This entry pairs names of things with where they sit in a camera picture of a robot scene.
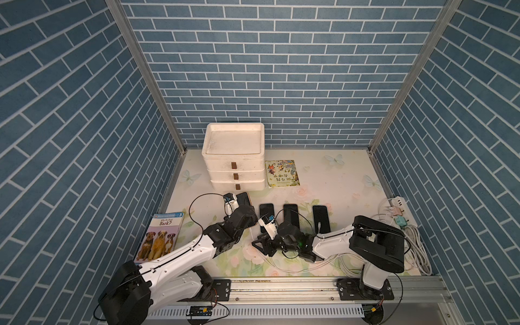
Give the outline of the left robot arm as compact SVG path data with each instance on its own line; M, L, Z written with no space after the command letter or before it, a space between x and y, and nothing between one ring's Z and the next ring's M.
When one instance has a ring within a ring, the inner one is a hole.
M213 279L203 263L230 250L258 221L248 193L228 193L223 199L230 215L205 228L193 241L143 264L122 264L97 300L96 309L102 313L99 321L142 324L149 314L169 304L205 298Z

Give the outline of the phone light case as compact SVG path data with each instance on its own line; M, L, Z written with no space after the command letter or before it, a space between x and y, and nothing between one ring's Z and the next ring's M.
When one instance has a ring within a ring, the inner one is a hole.
M260 218L261 219L263 216L266 216L266 215L271 215L274 214L274 205L272 203L265 203L265 204L260 204L259 206L259 212L260 212ZM261 227L261 232L262 233L267 233L263 227Z
M317 234L328 234L331 232L328 209L325 205L314 205L312 207L314 228Z

